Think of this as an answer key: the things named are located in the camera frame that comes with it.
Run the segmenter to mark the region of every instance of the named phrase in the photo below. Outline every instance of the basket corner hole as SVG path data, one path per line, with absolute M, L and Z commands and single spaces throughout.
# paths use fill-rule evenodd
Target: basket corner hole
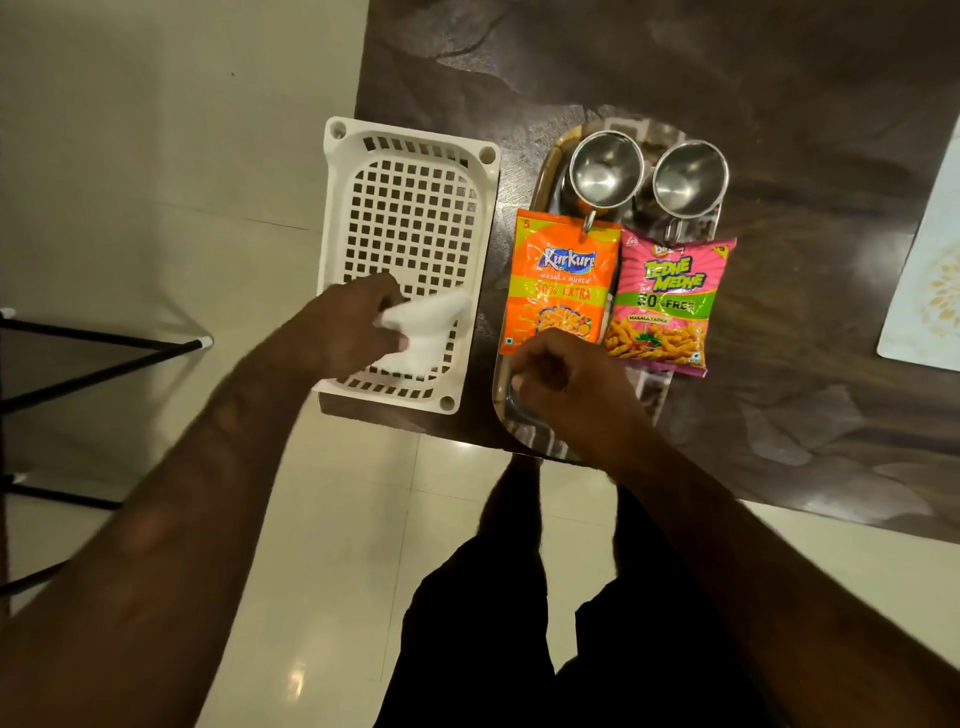
M 335 121 L 330 124 L 330 136 L 334 139 L 342 139 L 347 135 L 347 125 L 342 121 Z

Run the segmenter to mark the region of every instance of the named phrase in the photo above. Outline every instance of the white tiled floor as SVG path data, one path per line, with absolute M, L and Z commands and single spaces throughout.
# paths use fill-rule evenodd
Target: white tiled floor
M 0 303 L 42 321 L 216 337 L 202 355 L 7 418 L 11 465 L 37 484 L 123 497 L 236 360 L 310 298 L 319 130 L 353 108 L 366 12 L 300 0 L 0 4 Z M 6 336 L 6 391 L 116 355 L 56 347 Z M 370 725 L 414 590 L 472 535 L 506 462 L 308 401 L 201 725 Z M 573 611 L 612 577 L 615 494 L 593 471 L 546 464 L 541 476 L 559 665 L 575 648 Z M 7 505 L 14 578 L 67 558 L 104 520 Z M 960 663 L 960 548 L 757 512 Z

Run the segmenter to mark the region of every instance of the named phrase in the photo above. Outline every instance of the white plastic basket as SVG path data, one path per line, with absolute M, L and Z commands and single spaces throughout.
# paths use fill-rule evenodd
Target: white plastic basket
M 356 119 L 326 122 L 329 166 L 317 292 L 390 272 L 410 299 L 459 286 L 471 307 L 428 376 L 371 367 L 314 389 L 452 414 L 460 407 L 500 179 L 500 148 Z

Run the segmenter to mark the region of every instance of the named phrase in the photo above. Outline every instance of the snack packet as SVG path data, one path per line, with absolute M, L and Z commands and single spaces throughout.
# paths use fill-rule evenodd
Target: snack packet
M 514 262 L 500 353 L 512 354 L 538 331 L 561 328 L 589 342 L 600 338 L 616 270 L 620 226 L 518 210 Z
M 736 239 L 665 248 L 623 231 L 623 262 L 604 347 L 651 369 L 707 373 L 713 299 Z

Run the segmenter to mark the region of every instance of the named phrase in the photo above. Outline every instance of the table surface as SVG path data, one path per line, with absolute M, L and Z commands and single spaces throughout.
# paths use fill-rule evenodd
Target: table surface
M 325 412 L 524 448 L 491 403 L 516 209 L 554 140 L 646 115 L 727 155 L 709 375 L 659 427 L 739 497 L 960 543 L 960 375 L 876 342 L 960 111 L 960 9 L 909 0 L 371 0 L 358 118 L 487 139 L 499 197 L 460 410 Z

